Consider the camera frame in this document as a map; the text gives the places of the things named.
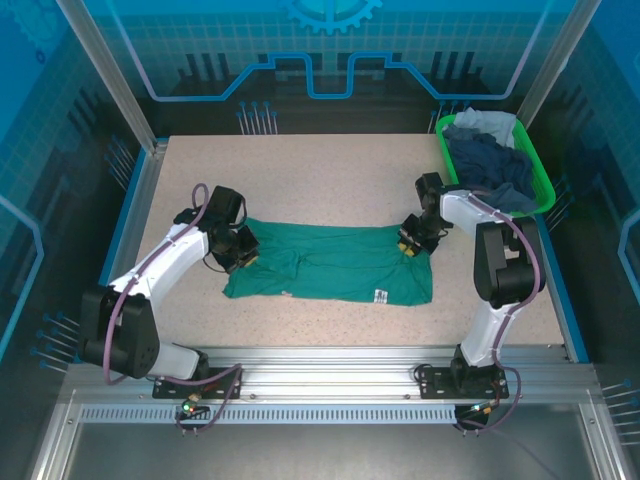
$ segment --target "table surface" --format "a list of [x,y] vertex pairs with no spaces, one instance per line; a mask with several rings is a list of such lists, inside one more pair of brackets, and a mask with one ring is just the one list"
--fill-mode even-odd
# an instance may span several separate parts
[[[231,187],[263,221],[397,225],[419,213],[415,180],[448,174],[435,135],[175,136],[169,140],[138,260],[191,206],[205,182]],[[194,265],[165,297],[161,338],[189,346],[453,345],[469,332],[479,298],[473,240],[454,228],[431,257],[433,301],[417,307],[279,296],[228,299],[226,274]],[[516,320],[510,344],[563,343],[545,289]]]

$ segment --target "laundry basket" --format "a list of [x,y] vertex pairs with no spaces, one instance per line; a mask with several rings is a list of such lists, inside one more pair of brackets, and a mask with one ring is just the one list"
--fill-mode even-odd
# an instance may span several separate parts
[[[449,125],[453,123],[455,120],[455,115],[447,115],[446,117],[442,117],[440,121],[436,124],[436,135],[440,139],[440,145],[442,145],[442,153],[444,155],[444,161],[447,164],[447,169],[449,170],[449,174],[451,175],[451,181],[455,183],[459,183],[458,175],[456,174],[456,169],[453,165],[453,161],[451,160],[451,155],[449,154],[449,148],[447,147],[447,142],[442,135],[442,128],[445,125]],[[542,162],[540,161],[540,157],[536,153],[536,149],[533,148],[533,144],[531,143],[531,139],[529,135],[527,135],[527,131],[524,129],[524,125],[520,120],[516,120],[516,126],[513,129],[513,138],[515,140],[516,150],[520,150],[522,152],[527,153],[531,158],[531,162],[533,164],[533,191],[536,194],[536,203],[538,204],[538,208],[531,212],[530,214],[535,213],[544,213],[549,210],[556,201],[556,192],[553,189],[553,185],[551,185],[551,181],[542,166]],[[511,212],[511,215],[514,217],[523,217],[524,213],[521,212]]]

